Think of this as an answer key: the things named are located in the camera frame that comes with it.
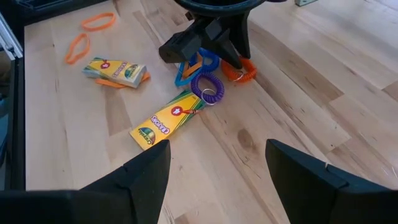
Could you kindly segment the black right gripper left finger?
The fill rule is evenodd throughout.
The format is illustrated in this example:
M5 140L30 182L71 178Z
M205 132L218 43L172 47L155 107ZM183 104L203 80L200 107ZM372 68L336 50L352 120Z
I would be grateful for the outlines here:
M170 141L162 140L81 189L85 223L157 224L170 161Z

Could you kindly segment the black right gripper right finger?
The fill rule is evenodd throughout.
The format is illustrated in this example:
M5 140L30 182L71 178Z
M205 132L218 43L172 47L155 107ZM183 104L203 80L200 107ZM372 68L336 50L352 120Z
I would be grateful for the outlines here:
M291 224L385 224L385 187L276 139L265 157Z

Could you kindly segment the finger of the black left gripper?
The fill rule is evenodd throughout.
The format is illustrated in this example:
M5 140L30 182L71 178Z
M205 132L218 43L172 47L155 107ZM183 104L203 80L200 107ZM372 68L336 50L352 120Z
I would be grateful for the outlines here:
M218 21L214 18L195 19L185 30L174 33L159 47L159 55L165 63L190 60L201 48L216 54L214 40L218 35Z
M248 16L249 12L244 12L217 20L221 25L221 33L215 39L215 54L237 69L243 68L241 58L251 58Z

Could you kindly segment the orange rubber band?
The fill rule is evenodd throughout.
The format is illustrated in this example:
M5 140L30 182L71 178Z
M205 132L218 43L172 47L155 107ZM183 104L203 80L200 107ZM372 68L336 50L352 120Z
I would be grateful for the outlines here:
M75 47L83 40L85 41L85 46L84 46L83 50L74 55ZM69 65L73 65L79 59L82 59L89 51L90 51L90 39L86 33L81 33L77 37L75 37L72 40L72 42L70 43L70 46L68 48L68 52L64 58L64 61L65 61L65 63L67 63Z
M143 75L143 77L141 78L140 83L143 83L143 82L145 82L145 81L147 81L149 79L150 79L150 73L146 72ZM113 87L113 88L125 88L125 87L127 87L127 85L111 82L109 80L105 80L105 79L102 79L102 78L96 78L95 79L95 83L100 84L100 85L110 86L110 87Z
M183 72L182 72L182 77L188 78L189 76L193 75L194 72L202 68L202 62L197 62L192 66L189 66L188 63L186 63L183 66Z
M110 17L110 20L102 25L99 26L95 26L95 27L90 27L88 24L94 21L97 21L98 19L102 19L105 17ZM103 29L107 29L109 27L111 27L116 21L116 16L113 12L104 12L98 15L95 15L93 17L90 17L84 21L81 22L81 26L85 31L89 31L89 32L94 32L94 31L99 31L99 30L103 30Z

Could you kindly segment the blue spiral wrist coil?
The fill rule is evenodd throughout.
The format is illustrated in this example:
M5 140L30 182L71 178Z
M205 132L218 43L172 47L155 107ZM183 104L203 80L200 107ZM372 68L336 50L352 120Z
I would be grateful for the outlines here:
M220 58L213 52L200 48L198 52L188 61L189 66L194 66L197 63L200 64L202 71L213 72L218 68L220 64Z

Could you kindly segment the orange spiral wrist coil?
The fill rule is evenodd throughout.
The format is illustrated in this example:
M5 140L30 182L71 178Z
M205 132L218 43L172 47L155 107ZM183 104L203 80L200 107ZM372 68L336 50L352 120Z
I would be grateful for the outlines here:
M256 66L251 62L251 60L240 57L240 62L242 63L242 68L234 68L228 62L224 60L221 61L221 70L223 74L228 78L229 81L246 83L255 78L257 74Z

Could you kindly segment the purple spiral wrist coil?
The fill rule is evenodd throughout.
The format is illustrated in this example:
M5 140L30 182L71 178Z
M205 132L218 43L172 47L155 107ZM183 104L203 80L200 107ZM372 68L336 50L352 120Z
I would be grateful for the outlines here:
M209 95L205 90L199 88L199 81L201 79L208 80L216 88L215 94ZM222 100L224 97L225 88L222 81L211 72L201 72L191 81L191 90L196 96L200 97L209 105L213 105Z

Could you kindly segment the yellow Crayola crayon box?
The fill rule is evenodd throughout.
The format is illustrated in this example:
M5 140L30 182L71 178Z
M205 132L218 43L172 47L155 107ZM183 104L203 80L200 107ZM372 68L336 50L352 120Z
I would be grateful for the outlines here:
M184 90L158 112L129 132L145 151L167 139L205 107L205 102L190 90Z

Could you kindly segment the white packet at left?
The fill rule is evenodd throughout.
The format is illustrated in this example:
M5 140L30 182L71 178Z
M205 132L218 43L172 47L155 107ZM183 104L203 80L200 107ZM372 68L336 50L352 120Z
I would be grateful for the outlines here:
M130 63L123 60L108 60L95 57L83 69L89 78L95 78L137 88L143 81L150 78L145 65Z

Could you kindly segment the black aluminium table frame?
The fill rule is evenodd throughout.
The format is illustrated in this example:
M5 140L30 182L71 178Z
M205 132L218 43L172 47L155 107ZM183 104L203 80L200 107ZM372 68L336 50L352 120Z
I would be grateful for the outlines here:
M24 56L11 60L7 135L1 145L4 190L25 191L25 46L24 28L36 22L90 7L106 0L0 0L0 13L22 46Z

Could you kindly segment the silver bracket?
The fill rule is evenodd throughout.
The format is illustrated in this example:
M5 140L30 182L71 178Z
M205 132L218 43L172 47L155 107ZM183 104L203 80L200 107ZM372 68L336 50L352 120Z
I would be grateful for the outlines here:
M0 13L0 50L5 51L10 60L22 58L23 49L4 16Z

